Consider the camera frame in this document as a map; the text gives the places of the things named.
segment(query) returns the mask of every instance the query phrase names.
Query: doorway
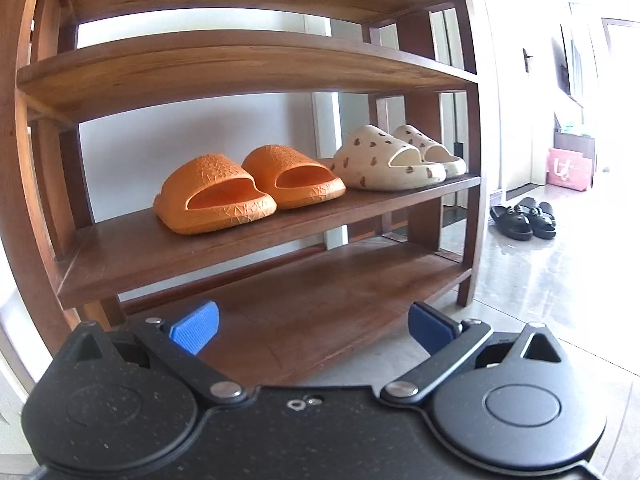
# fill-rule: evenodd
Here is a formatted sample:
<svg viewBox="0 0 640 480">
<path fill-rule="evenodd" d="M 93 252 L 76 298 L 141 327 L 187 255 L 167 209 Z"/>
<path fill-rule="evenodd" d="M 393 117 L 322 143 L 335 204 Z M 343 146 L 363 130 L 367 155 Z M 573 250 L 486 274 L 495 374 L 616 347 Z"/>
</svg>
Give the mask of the doorway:
<svg viewBox="0 0 640 480">
<path fill-rule="evenodd" d="M 640 22 L 603 18 L 602 25 L 609 48 L 606 78 L 608 127 L 602 137 L 602 165 L 614 174 L 633 171 L 638 138 L 638 86 L 640 77 Z"/>
</svg>

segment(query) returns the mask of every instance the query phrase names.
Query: black slide sandal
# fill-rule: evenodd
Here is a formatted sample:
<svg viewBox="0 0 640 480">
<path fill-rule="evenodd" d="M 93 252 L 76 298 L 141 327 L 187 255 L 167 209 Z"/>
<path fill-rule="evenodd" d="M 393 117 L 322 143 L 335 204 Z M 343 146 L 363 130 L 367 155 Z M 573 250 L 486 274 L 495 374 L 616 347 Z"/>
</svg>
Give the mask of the black slide sandal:
<svg viewBox="0 0 640 480">
<path fill-rule="evenodd" d="M 540 202 L 538 207 L 542 209 L 543 213 L 548 215 L 554 221 L 554 225 L 556 225 L 556 217 L 554 216 L 554 209 L 551 207 L 549 202 Z"/>
<path fill-rule="evenodd" d="M 526 209 L 520 206 L 497 205 L 489 208 L 489 214 L 494 219 L 498 231 L 512 240 L 521 242 L 531 240 L 533 236 L 533 229 L 525 212 Z"/>
<path fill-rule="evenodd" d="M 551 240 L 556 236 L 556 220 L 553 217 L 553 208 L 549 202 L 542 202 L 538 206 L 532 197 L 527 196 L 520 200 L 518 206 L 524 210 L 527 219 L 529 219 L 534 235 L 543 240 Z"/>
</svg>

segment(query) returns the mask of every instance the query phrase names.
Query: screw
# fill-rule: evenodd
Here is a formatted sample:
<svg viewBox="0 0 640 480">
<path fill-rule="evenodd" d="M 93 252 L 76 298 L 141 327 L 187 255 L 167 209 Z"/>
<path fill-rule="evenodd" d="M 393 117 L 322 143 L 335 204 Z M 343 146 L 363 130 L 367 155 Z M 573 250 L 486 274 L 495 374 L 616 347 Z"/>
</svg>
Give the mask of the screw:
<svg viewBox="0 0 640 480">
<path fill-rule="evenodd" d="M 220 381 L 212 384 L 209 391 L 219 399 L 233 399 L 242 394 L 242 386 L 233 381 Z"/>
<path fill-rule="evenodd" d="M 385 390 L 394 397 L 411 397 L 418 393 L 418 386 L 408 381 L 394 381 L 385 386 Z"/>
</svg>

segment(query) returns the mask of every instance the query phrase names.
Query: door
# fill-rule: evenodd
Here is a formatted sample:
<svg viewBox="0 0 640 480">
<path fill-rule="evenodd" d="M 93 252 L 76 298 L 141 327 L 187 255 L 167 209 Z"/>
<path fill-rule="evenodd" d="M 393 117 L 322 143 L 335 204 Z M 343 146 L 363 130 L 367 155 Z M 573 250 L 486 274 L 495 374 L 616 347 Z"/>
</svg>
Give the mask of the door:
<svg viewBox="0 0 640 480">
<path fill-rule="evenodd" d="M 485 0 L 495 51 L 503 187 L 544 184 L 546 150 L 553 142 L 553 112 L 540 71 L 550 50 L 548 19 L 540 0 Z"/>
</svg>

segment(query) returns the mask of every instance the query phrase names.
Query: cream slide sandal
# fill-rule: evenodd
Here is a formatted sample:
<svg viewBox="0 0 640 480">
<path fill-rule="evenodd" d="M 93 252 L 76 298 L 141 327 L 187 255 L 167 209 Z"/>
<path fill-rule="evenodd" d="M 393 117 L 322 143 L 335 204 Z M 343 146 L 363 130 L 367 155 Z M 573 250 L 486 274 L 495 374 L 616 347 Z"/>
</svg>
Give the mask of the cream slide sandal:
<svg viewBox="0 0 640 480">
<path fill-rule="evenodd" d="M 354 189 L 398 191 L 442 182 L 441 164 L 423 162 L 420 151 L 375 126 L 361 126 L 335 153 L 331 171 Z"/>
<path fill-rule="evenodd" d="M 451 155 L 449 150 L 439 142 L 427 137 L 417 128 L 409 124 L 400 126 L 394 131 L 394 137 L 404 140 L 420 150 L 425 162 L 439 162 L 447 172 L 447 178 L 466 173 L 466 163 L 460 157 Z"/>
</svg>

